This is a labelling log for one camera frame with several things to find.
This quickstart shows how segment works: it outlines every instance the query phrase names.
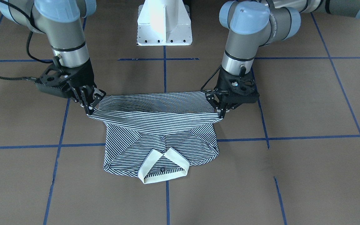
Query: striped fabric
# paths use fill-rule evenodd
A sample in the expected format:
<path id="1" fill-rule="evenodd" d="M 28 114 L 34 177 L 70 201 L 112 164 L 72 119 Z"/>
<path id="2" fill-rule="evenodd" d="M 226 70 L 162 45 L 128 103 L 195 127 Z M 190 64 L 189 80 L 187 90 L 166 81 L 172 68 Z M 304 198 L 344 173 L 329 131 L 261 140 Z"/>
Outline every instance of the striped fabric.
<path id="1" fill-rule="evenodd" d="M 104 170 L 116 175 L 137 177 L 153 151 L 163 157 L 145 179 L 184 170 L 165 157 L 169 149 L 190 166 L 219 154 L 213 123 L 221 119 L 203 92 L 106 96 L 89 117 L 106 125 Z"/>

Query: white bracket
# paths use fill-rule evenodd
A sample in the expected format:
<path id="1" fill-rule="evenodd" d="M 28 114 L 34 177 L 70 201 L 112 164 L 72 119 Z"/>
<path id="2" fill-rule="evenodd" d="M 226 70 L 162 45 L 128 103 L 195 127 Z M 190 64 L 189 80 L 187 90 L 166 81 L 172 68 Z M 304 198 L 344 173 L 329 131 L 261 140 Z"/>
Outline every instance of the white bracket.
<path id="1" fill-rule="evenodd" d="M 138 7 L 137 44 L 190 45 L 190 8 L 182 0 L 145 0 Z"/>

